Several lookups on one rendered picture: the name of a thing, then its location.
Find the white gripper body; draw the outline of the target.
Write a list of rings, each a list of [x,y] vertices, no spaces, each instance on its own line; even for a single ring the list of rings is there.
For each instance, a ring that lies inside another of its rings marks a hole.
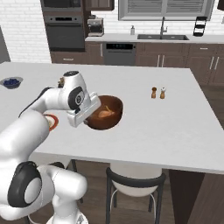
[[[67,111],[67,118],[71,126],[77,128],[88,117],[90,117],[100,106],[100,98],[98,94],[93,92],[92,94],[85,94],[84,101],[80,105],[80,111]]]

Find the tan chicken drumstick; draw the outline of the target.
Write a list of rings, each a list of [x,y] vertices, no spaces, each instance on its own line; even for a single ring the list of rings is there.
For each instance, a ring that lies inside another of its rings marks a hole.
[[[112,116],[115,112],[113,110],[111,110],[109,107],[106,107],[104,110],[102,110],[99,114],[98,117],[99,118],[104,118],[104,117],[108,117],[108,116]]]

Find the brown wooden bowl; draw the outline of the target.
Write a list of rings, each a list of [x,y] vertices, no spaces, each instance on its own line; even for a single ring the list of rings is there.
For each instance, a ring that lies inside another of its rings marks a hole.
[[[86,119],[86,125],[94,130],[108,130],[116,126],[123,115],[123,102],[113,95],[100,95],[101,106]],[[111,116],[99,118],[98,114],[109,107],[115,113]]]

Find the blue bowl of blueberries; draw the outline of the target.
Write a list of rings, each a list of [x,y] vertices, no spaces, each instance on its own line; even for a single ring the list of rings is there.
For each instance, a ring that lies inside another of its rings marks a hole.
[[[0,80],[0,85],[8,88],[8,89],[15,89],[18,88],[21,84],[23,79],[21,77],[9,77],[3,80]]]

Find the grey fridge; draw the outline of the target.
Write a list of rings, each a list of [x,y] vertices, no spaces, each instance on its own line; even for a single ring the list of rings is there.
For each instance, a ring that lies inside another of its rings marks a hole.
[[[0,64],[5,61],[10,62],[11,59],[4,41],[4,35],[2,29],[0,27]]]

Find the red rimmed white plate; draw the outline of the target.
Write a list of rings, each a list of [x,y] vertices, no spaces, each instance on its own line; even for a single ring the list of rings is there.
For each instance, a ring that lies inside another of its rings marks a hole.
[[[45,114],[45,118],[48,121],[50,131],[54,130],[59,124],[59,119],[56,115]]]

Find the dark built-in oven stack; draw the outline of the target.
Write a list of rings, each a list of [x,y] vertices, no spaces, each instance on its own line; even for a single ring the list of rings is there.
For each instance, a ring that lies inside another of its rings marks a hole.
[[[84,52],[81,0],[40,0],[51,52]]]

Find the black and white stool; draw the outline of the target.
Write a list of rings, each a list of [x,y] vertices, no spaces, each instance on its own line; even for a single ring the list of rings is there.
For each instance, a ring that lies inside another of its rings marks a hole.
[[[111,207],[116,207],[118,192],[130,197],[150,197],[149,208],[154,209],[154,224],[159,224],[166,176],[161,168],[148,165],[111,163],[106,169],[106,224],[110,224]]]

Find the silver coffee machine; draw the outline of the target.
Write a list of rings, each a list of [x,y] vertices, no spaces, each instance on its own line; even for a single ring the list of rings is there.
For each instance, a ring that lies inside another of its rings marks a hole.
[[[104,34],[104,25],[102,17],[90,18],[87,21],[89,37],[101,37]]]

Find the brown base cupboard run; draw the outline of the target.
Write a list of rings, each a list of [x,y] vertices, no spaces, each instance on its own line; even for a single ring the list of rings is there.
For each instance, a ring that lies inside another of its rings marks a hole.
[[[52,63],[106,64],[106,44],[91,41],[84,52],[50,52]],[[200,85],[224,87],[224,44],[138,42],[134,65],[190,68]]]

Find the dark grey sink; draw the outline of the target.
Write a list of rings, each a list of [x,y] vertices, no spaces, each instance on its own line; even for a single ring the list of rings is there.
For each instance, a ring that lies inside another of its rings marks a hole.
[[[186,35],[138,34],[137,39],[189,40]]]

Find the dark metal tap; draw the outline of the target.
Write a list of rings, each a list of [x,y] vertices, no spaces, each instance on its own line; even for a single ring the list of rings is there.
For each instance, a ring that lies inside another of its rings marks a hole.
[[[163,34],[165,32],[167,32],[168,27],[164,28],[164,23],[165,23],[165,17],[162,18],[162,24],[161,24],[161,28],[160,28],[160,38],[162,38]]]

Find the grey framed window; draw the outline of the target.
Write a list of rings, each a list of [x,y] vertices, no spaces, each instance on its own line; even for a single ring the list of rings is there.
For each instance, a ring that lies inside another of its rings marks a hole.
[[[194,21],[210,19],[215,0],[118,0],[120,21]]]

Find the brown island base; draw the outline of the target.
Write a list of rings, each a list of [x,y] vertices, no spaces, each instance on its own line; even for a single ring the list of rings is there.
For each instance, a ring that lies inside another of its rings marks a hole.
[[[224,175],[169,170],[175,224],[224,221]]]

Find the brown wall cupboard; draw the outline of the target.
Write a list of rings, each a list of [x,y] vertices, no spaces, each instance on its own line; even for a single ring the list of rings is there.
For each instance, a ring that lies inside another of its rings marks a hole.
[[[112,11],[115,8],[115,0],[85,0],[88,11]]]

